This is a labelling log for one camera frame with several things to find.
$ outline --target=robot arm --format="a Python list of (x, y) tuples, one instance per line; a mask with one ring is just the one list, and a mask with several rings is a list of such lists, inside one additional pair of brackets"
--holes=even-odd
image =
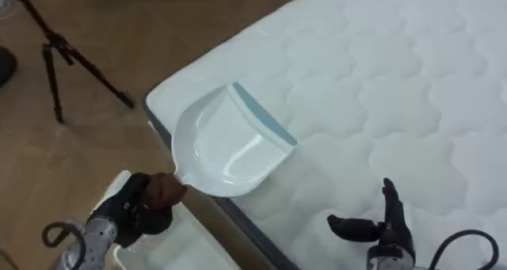
[[(158, 202), (157, 207), (149, 208), (147, 201), (150, 205), (157, 202), (152, 196), (147, 196), (146, 190), (155, 188), (153, 192), (157, 194), (165, 191), (161, 190), (164, 181), (160, 175), (131, 175), (116, 195), (108, 198), (91, 214), (84, 227), (68, 222), (48, 225), (42, 235), (46, 246), (56, 247), (68, 234), (76, 237), (76, 241), (60, 254), (50, 269), (102, 270), (105, 254), (113, 242), (128, 247), (143, 234), (159, 234), (166, 230), (173, 220), (171, 206), (181, 201), (185, 187), (177, 186), (177, 190), (170, 194), (175, 200), (169, 200), (165, 206), (160, 206)], [(175, 184), (172, 178), (167, 179)], [(49, 232), (55, 228), (60, 228), (61, 232), (54, 241), (50, 241)]]
[(327, 221), (331, 230), (342, 239), (354, 242), (374, 242), (377, 245), (368, 250), (367, 270), (438, 270), (436, 264), (445, 248), (458, 238), (478, 235), (486, 238), (493, 248), (491, 261), (478, 270), (491, 269), (498, 261), (499, 248), (496, 241), (481, 230), (462, 230), (453, 234), (438, 248), (429, 268), (415, 266), (415, 250), (412, 234), (405, 223), (403, 203), (398, 198), (393, 182), (383, 180), (382, 193), (386, 200), (384, 222), (375, 223), (367, 219), (341, 219), (330, 215)]

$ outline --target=blue dustpan edge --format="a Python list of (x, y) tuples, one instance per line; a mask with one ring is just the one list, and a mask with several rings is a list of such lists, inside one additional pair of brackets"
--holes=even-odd
[(248, 91), (246, 91), (243, 86), (239, 83), (235, 82), (232, 84), (238, 95), (245, 102), (246, 107), (272, 132), (276, 135), (280, 136), (283, 140), (285, 140), (288, 144), (292, 146), (297, 145), (297, 140), (288, 133), (288, 131), (282, 127), (262, 106), (255, 100)]

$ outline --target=white mattress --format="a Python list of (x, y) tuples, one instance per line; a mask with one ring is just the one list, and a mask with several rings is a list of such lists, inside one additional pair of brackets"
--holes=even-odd
[[(301, 268), (364, 268), (369, 245), (335, 237), (326, 216), (381, 220), (383, 177), (409, 209), (417, 264), (467, 228), (507, 248), (507, 0), (295, 0), (165, 80), (147, 106), (172, 132), (233, 81), (299, 141), (234, 202)], [(439, 268), (489, 258), (464, 238)]]

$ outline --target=floor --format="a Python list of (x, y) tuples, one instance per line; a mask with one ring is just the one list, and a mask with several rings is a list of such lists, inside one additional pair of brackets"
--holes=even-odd
[[(33, 0), (115, 86), (137, 101), (174, 71), (290, 0)], [(65, 125), (55, 122), (40, 57), (43, 37), (21, 9), (0, 21), (19, 71), (0, 89), (0, 246), (20, 269), (46, 268), (58, 250), (40, 240), (53, 221), (86, 219), (122, 170), (170, 171), (140, 106), (126, 109), (81, 67), (55, 56)], [(242, 268), (266, 268), (209, 199), (185, 203)], [(5, 269), (0, 261), (0, 268)]]

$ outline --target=dark object on floor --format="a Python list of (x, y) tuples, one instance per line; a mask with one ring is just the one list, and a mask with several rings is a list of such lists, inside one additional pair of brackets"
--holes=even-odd
[(0, 47), (0, 87), (13, 76), (16, 71), (17, 61), (10, 51)]
[(60, 104), (60, 97), (58, 92), (58, 82), (56, 81), (55, 64), (53, 63), (52, 50), (55, 49), (65, 59), (68, 65), (74, 65), (77, 61), (81, 64), (88, 72), (90, 72), (102, 85), (104, 85), (111, 93), (113, 93), (118, 100), (122, 101), (127, 107), (134, 108), (134, 101), (124, 92), (120, 92), (111, 83), (109, 83), (101, 71), (93, 65), (88, 59), (85, 58), (79, 51), (77, 51), (71, 44), (69, 44), (65, 38), (54, 32), (48, 27), (46, 21), (37, 12), (35, 6), (30, 0), (19, 0), (21, 4), (29, 12), (32, 19), (42, 30), (44, 36), (48, 40), (47, 43), (42, 44), (42, 56), (46, 64), (46, 73), (48, 74), (49, 87), (51, 88), (51, 95), (53, 97), (53, 103), (55, 105), (55, 116), (59, 123), (63, 124), (63, 112)]

